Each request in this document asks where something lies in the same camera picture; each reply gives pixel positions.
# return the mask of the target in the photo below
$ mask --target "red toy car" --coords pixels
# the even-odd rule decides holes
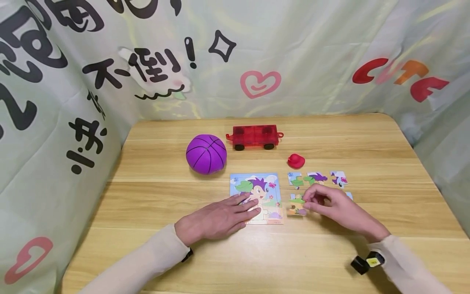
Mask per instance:
[[[227,140],[233,141],[234,149],[242,151],[245,146],[263,146],[271,150],[279,144],[283,133],[277,132],[276,125],[234,127],[233,135],[226,134]]]

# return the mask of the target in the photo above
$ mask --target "purple ball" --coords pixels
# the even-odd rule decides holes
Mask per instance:
[[[216,173],[227,162],[227,149],[214,135],[197,135],[186,148],[189,166],[203,175]]]

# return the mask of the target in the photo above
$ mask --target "purple hair illustration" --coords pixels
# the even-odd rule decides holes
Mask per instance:
[[[253,184],[253,187],[260,186],[261,189],[263,189],[263,191],[265,191],[265,187],[266,187],[267,182],[265,182],[263,178],[261,178],[261,180],[258,179],[258,178],[255,178],[254,180],[248,180],[248,181]]]
[[[326,181],[328,178],[325,177],[324,175],[320,174],[320,173],[315,173],[315,174],[312,174],[310,175],[314,180],[316,180],[317,182],[319,181]]]

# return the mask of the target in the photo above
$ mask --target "red heart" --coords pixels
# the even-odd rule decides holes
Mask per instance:
[[[255,76],[256,80],[258,81],[258,84],[261,84],[262,82],[264,82],[269,77],[274,77],[275,81],[274,81],[274,84],[271,87],[269,87],[268,89],[266,89],[265,91],[260,92],[258,94],[252,94],[248,90],[248,87],[246,86],[246,79],[249,76]],[[268,72],[266,75],[263,75],[259,71],[247,71],[246,73],[242,74],[242,76],[240,77],[240,86],[242,86],[243,92],[250,99],[255,99],[255,98],[264,96],[266,94],[269,94],[269,93],[273,92],[274,90],[276,90],[279,87],[280,84],[281,84],[281,75],[278,72]],[[266,85],[261,85],[259,87],[251,86],[252,90],[262,90],[262,89],[265,89],[265,88],[266,88]]]

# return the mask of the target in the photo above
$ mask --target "fabric backdrop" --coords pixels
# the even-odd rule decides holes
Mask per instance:
[[[132,124],[384,112],[470,231],[467,0],[0,0],[0,292],[51,293]]]

